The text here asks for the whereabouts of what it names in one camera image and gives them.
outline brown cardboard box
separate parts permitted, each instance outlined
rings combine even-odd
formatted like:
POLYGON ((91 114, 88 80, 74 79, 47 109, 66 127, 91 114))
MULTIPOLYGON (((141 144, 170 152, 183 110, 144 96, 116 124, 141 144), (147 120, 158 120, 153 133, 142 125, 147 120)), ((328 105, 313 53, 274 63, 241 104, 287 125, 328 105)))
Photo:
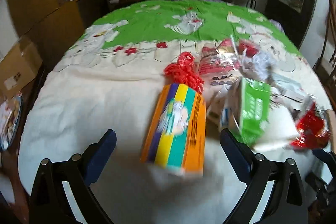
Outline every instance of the brown cardboard box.
POLYGON ((12 98, 33 80, 42 64, 34 43, 26 36, 21 37, 0 62, 0 90, 12 98))

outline bedspread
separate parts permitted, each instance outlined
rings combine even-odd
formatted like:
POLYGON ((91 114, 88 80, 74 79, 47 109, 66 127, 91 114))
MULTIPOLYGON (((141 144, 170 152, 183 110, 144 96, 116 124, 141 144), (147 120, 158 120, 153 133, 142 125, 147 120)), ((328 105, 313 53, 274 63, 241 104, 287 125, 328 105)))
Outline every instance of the bedspread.
MULTIPOLYGON (((204 43, 230 36, 258 43, 278 61, 277 73, 300 82, 323 108, 331 108, 313 70, 262 14, 197 0, 137 3, 97 20, 49 73, 21 139, 18 167, 27 192, 43 158, 68 160, 111 128, 117 146, 91 189, 114 223, 222 223, 245 184, 238 181, 215 127, 207 124, 202 178, 169 175, 141 164, 139 155, 167 83, 163 69, 183 51, 197 55, 204 43)), ((204 86, 207 103, 218 89, 204 86)), ((279 149, 265 156, 295 159, 302 177, 316 164, 310 151, 279 149)), ((64 187, 74 215, 84 223, 69 186, 64 187)), ((253 221, 260 218, 271 188, 268 183, 253 221)))

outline white cloth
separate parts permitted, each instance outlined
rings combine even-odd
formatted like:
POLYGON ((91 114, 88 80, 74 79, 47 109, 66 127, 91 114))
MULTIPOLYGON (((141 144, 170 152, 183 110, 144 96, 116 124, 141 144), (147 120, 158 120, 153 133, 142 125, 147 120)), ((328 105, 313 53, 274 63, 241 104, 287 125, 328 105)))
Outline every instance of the white cloth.
MULTIPOLYGON (((245 184, 238 181, 228 162, 216 126, 207 124, 202 178, 184 180, 139 162, 144 136, 166 83, 162 72, 169 64, 155 60, 154 51, 146 54, 145 59, 137 55, 118 68, 113 65, 111 55, 100 57, 92 68, 74 65, 49 73, 22 135, 18 157, 21 182, 30 194, 43 158, 52 162, 68 160, 75 153, 83 153, 111 128, 117 134, 117 146, 91 189, 114 223, 222 223, 242 195, 245 184)), ((299 81, 306 92, 318 98, 321 106, 331 108, 312 69, 302 61, 296 65, 298 73, 285 76, 299 81)), ((208 103, 220 87, 204 85, 204 89, 208 103)), ((295 153, 279 149, 265 156, 277 161, 295 159, 303 178, 315 163, 310 151, 295 153)), ((265 193, 269 194, 271 188, 269 183, 265 193)), ((71 191, 65 189, 74 215, 85 223, 71 191)), ((265 195, 253 222, 262 215, 267 199, 265 195)))

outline plastic bag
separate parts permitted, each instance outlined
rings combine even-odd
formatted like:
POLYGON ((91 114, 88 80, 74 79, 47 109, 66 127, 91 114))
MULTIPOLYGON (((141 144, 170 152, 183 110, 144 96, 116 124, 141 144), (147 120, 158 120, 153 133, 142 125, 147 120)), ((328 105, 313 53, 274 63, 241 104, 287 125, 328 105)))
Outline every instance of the plastic bag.
POLYGON ((324 148, 328 144, 330 132, 323 111, 316 104, 315 99, 309 96, 295 120, 295 126, 300 137, 292 143, 292 147, 303 149, 324 148))
POLYGON ((206 43, 201 52, 199 75, 238 70, 240 63, 237 55, 236 45, 229 38, 224 39, 217 48, 206 43))
POLYGON ((246 77, 265 81, 270 76, 270 69, 275 66, 275 59, 268 53, 259 51, 252 58, 246 56, 247 49, 241 57, 241 68, 246 77))
POLYGON ((239 70, 231 70, 228 73, 210 73, 203 77, 204 80, 210 83, 210 85, 232 85, 234 84, 242 74, 239 70))

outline striped box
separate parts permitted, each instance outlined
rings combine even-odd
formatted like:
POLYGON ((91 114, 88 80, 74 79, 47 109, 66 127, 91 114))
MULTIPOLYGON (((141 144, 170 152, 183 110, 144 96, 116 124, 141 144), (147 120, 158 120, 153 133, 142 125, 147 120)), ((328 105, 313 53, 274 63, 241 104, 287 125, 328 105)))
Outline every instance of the striped box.
POLYGON ((202 173, 205 102, 184 84, 166 85, 160 95, 142 149, 141 162, 152 162, 177 174, 202 173))

